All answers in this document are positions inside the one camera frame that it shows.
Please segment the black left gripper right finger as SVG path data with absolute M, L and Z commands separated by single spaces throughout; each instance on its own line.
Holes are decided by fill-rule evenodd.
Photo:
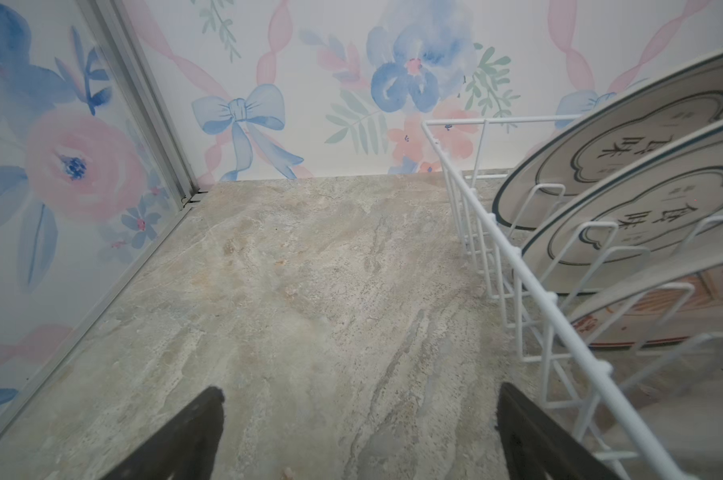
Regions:
M 497 432 L 511 479 L 617 478 L 511 382 L 499 388 Z

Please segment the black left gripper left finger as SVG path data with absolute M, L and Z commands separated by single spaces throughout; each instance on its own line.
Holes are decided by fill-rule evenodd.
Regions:
M 225 396 L 210 386 L 104 478 L 209 479 L 224 431 Z

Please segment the white wire dish rack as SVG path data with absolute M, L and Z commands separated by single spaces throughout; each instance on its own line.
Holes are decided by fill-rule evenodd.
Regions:
M 523 261 L 521 249 L 511 244 L 495 215 L 479 201 L 473 187 L 479 176 L 463 176 L 431 131 L 460 123 L 457 119 L 427 120 L 421 130 L 439 156 L 451 215 L 465 255 L 485 279 L 487 298 L 499 305 L 503 326 L 515 333 L 519 362 L 539 364 L 535 406 L 541 415 L 532 417 L 531 425 L 540 426 L 551 412 L 573 409 L 577 420 L 565 432 L 565 439 L 585 448 L 587 460 L 621 479 L 629 478 L 623 464 L 635 458 L 649 464 L 661 479 L 689 478 L 625 394 L 661 368 L 686 355 L 705 355 L 705 344 L 719 342 L 721 348 L 711 352 L 715 360 L 703 370 L 709 374 L 723 362 L 723 332 L 701 333 L 669 350 L 653 351 L 649 354 L 651 364 L 625 383 L 615 384 L 613 364 L 595 357 L 565 318 L 557 294 L 543 287 Z

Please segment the cream plate green rim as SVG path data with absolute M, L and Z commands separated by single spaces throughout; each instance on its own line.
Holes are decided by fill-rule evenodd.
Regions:
M 537 229 L 611 174 L 723 120 L 723 50 L 633 88 L 571 122 L 523 160 L 499 188 L 497 222 Z
M 521 258 L 549 291 L 605 289 L 723 223 L 723 120 L 661 148 L 579 194 L 539 226 Z

